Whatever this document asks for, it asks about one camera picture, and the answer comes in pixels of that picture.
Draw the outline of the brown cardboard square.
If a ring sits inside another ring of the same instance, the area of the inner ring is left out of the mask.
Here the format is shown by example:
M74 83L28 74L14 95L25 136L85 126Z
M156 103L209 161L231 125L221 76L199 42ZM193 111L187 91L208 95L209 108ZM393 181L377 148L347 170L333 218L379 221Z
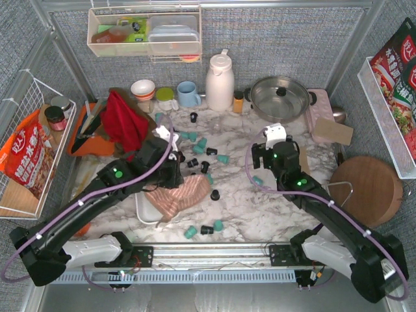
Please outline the brown cardboard square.
M307 159L307 150L305 147L300 147L299 163L300 163L300 167L302 171L310 175L311 171L309 169L309 164L308 164L308 159Z

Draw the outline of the striped pink knit cloth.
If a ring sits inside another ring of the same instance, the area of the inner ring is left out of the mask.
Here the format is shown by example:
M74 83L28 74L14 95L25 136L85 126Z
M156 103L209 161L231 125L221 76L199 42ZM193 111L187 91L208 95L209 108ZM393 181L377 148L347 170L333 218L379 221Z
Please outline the striped pink knit cloth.
M147 200L162 214L161 222L170 222L181 211L199 204L211 191L211 184L204 175L184 178L178 188L157 188L145 194Z

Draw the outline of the white rectangular storage basket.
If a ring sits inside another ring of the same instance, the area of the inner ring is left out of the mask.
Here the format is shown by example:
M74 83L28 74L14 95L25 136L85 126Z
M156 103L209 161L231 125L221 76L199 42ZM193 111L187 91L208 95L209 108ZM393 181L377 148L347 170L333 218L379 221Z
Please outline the white rectangular storage basket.
M157 224L162 214L147 200L144 192L135 194L136 215L143 224Z

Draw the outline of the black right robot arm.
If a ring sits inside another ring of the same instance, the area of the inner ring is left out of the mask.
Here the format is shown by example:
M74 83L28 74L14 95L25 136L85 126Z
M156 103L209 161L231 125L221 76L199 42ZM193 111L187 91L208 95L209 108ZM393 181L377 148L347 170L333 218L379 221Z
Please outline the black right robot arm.
M319 220L341 241L356 261L348 266L350 280L364 299L372 303L384 297L407 300L409 273L400 240L369 229L338 207L321 184L301 170L299 154L294 141L282 140L273 148L253 142L246 160L252 160L255 169L263 166L274 175L276 189L260 187L260 190L282 195Z

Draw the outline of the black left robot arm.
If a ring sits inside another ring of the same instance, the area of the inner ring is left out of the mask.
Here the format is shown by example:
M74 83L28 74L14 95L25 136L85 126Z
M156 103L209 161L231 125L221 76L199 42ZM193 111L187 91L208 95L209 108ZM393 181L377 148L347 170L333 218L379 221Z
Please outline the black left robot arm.
M45 286L67 269L91 264L128 266L133 245L121 231L77 246L70 239L102 212L147 186L174 189L183 183L180 162L172 140L153 138L133 159L116 159L101 169L90 184L50 219L29 229L16 227L10 234L16 253L36 286Z

